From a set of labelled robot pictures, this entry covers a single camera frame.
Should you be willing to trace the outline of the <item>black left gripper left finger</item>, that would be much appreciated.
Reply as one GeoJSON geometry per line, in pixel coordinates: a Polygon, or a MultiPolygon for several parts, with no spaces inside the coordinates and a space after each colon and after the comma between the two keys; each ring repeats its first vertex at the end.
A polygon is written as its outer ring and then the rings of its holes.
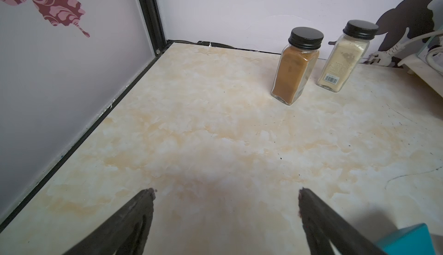
{"type": "Polygon", "coordinates": [[[66,255],[141,255],[153,220],[155,189],[140,191],[66,255]]]}

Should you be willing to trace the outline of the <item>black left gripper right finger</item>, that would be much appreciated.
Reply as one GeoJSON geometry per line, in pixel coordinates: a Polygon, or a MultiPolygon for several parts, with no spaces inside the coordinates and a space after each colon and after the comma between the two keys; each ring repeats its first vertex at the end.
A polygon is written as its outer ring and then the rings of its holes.
{"type": "Polygon", "coordinates": [[[333,255],[333,247],[342,255],[385,254],[310,189],[302,188],[298,200],[299,216],[312,255],[333,255]]]}

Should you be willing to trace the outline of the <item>teal triangular block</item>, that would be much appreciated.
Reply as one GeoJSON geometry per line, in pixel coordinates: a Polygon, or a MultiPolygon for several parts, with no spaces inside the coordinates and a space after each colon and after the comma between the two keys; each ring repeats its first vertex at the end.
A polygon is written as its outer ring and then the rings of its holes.
{"type": "Polygon", "coordinates": [[[388,255],[436,255],[425,223],[397,230],[376,245],[388,255]]]}

